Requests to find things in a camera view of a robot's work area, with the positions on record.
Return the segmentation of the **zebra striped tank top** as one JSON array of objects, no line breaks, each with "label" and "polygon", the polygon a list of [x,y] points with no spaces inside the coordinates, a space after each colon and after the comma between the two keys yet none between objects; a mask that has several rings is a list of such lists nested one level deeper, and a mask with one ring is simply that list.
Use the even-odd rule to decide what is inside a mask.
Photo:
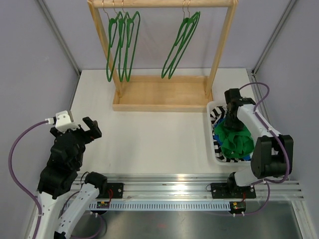
[{"label": "zebra striped tank top", "polygon": [[237,161],[245,161],[245,159],[250,159],[249,156],[244,157],[244,158],[230,158],[230,157],[226,157],[225,154],[223,153],[222,148],[221,148],[222,142],[220,141],[219,136],[215,134],[214,130],[220,123],[222,123],[225,120],[226,113],[227,113],[226,106],[215,107],[212,110],[212,112],[210,113],[211,123],[212,123],[212,128],[213,128],[214,146],[217,147],[217,149],[215,150],[215,154],[216,154],[217,158],[219,158],[220,160],[226,159],[227,162],[230,162],[232,160],[237,162]]}]

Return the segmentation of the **green hanger with metal hook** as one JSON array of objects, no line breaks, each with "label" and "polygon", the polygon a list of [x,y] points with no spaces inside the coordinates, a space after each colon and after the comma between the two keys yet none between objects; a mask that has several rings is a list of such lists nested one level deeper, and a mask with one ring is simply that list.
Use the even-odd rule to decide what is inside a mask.
[{"label": "green hanger with metal hook", "polygon": [[108,82],[111,82],[111,80],[113,78],[113,74],[114,74],[114,70],[115,70],[115,63],[116,63],[116,59],[117,59],[118,52],[120,49],[119,42],[121,41],[121,37],[119,36],[119,41],[116,44],[117,48],[116,48],[115,56],[114,56],[114,59],[112,59],[112,56],[111,56],[112,51],[111,50],[114,47],[116,34],[119,33],[118,29],[121,28],[119,25],[121,25],[122,21],[123,21],[122,12],[117,12],[116,14],[117,15],[115,18],[109,19],[109,26],[108,26],[109,46],[108,46],[107,64],[108,64],[109,69],[106,70],[106,77],[107,77]]}]

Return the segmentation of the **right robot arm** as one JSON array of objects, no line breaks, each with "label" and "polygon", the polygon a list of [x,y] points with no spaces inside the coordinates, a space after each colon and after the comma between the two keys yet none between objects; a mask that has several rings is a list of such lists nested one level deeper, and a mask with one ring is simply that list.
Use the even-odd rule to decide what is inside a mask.
[{"label": "right robot arm", "polygon": [[259,183],[281,184],[292,170],[293,139],[282,135],[261,116],[251,98],[243,98],[240,90],[225,92],[227,114],[225,127],[235,133],[247,128],[254,139],[250,167],[229,175],[225,192],[230,198],[255,198]]}]

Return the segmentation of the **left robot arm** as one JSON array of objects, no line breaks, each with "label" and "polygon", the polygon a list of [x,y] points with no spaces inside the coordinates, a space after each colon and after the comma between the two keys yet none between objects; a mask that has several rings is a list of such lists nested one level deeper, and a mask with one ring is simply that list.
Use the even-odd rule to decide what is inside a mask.
[{"label": "left robot arm", "polygon": [[89,117],[82,120],[89,130],[85,131],[81,125],[75,124],[68,114],[57,114],[55,126],[50,129],[55,140],[38,183],[42,210],[39,213],[40,222],[35,226],[37,239],[70,238],[92,200],[103,198],[108,192],[107,177],[91,172],[86,176],[77,197],[60,214],[82,166],[85,146],[102,136],[97,121]]}]

